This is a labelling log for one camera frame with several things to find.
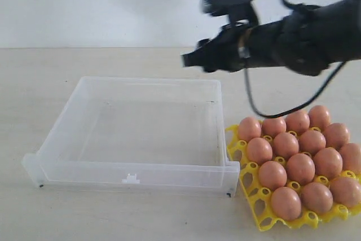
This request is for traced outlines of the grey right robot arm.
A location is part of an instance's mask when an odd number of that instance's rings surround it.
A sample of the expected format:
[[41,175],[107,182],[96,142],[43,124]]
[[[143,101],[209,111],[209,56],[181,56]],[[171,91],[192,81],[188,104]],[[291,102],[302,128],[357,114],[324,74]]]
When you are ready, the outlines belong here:
[[252,0],[202,0],[201,6],[204,13],[226,15],[229,22],[182,56],[186,67],[207,73],[286,67],[318,76],[332,63],[360,58],[360,0],[307,5],[267,24],[259,23]]

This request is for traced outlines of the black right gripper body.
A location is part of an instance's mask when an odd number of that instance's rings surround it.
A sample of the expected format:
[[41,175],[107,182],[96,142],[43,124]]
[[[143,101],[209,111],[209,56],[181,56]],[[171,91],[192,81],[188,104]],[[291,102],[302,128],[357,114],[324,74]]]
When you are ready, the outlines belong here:
[[244,68],[286,67],[299,72],[293,57],[299,20],[291,16],[255,27],[223,26],[206,47],[202,68],[211,73],[217,70],[236,72]]

